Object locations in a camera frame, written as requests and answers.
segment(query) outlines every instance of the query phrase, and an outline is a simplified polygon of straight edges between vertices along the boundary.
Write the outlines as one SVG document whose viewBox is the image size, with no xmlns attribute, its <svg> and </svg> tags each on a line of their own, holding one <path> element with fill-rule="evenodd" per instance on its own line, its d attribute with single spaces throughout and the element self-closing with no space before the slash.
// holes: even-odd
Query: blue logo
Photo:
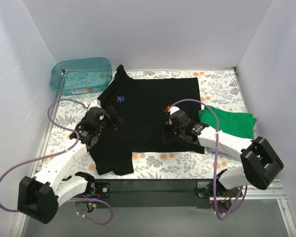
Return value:
<svg viewBox="0 0 296 237">
<path fill-rule="evenodd" d="M 117 102 L 122 103 L 125 101 L 125 97 L 121 95 L 121 96 L 118 96 L 116 100 Z"/>
</svg>

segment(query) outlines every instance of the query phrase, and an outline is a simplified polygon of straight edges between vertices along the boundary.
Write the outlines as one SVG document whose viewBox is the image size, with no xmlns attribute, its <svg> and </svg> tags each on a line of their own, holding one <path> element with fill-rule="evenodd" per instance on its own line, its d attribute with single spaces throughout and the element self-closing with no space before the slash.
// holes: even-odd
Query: black t-shirt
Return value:
<svg viewBox="0 0 296 237">
<path fill-rule="evenodd" d="M 89 151 L 98 173 L 114 171 L 117 175 L 133 172 L 132 152 L 186 152 L 194 145 L 181 141 L 163 145 L 161 123 L 165 123 L 168 105 L 182 99 L 200 100 L 197 78 L 132 79 L 120 65 L 114 81 L 98 98 L 101 107 L 114 106 L 124 125 L 104 132 Z M 198 122 L 198 103 L 184 102 L 178 107 Z M 204 148 L 197 152 L 204 153 Z"/>
</svg>

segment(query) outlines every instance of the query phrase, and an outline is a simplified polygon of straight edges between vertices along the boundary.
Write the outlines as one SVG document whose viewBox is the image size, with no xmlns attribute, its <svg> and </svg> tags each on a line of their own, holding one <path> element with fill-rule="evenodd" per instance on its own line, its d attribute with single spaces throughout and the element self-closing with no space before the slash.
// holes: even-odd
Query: black base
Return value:
<svg viewBox="0 0 296 237">
<path fill-rule="evenodd" d="M 211 179 L 102 179 L 95 183 L 95 187 L 99 185 L 110 187 L 107 190 L 109 198 L 104 195 L 102 199 L 112 207 L 196 206 L 209 209 L 210 198 L 200 198 L 194 189 L 198 182 L 211 181 Z M 97 208 L 106 208 L 106 206 L 99 203 Z"/>
</svg>

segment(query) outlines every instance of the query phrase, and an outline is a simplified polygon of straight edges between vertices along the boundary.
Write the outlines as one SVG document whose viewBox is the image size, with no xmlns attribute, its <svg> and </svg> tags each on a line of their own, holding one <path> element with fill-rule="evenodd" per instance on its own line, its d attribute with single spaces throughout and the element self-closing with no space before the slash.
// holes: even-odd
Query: cable connector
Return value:
<svg viewBox="0 0 296 237">
<path fill-rule="evenodd" d="M 215 137 L 217 137 L 217 135 L 219 135 L 219 134 L 221 134 L 221 133 L 223 133 L 222 130 L 220 130 L 220 131 L 218 131 L 218 132 L 215 132 Z"/>
</svg>

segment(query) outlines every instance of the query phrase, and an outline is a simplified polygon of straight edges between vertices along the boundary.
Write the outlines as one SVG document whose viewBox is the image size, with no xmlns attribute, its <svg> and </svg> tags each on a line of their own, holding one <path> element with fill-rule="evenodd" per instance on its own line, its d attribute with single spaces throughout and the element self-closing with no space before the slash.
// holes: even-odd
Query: gray floor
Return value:
<svg viewBox="0 0 296 237">
<path fill-rule="evenodd" d="M 287 237 L 276 200 L 246 200 L 227 220 L 193 207 L 114 208 L 114 218 L 106 226 L 76 216 L 74 203 L 65 203 L 47 225 L 27 217 L 23 237 Z M 105 221 L 107 209 L 92 216 Z"/>
</svg>

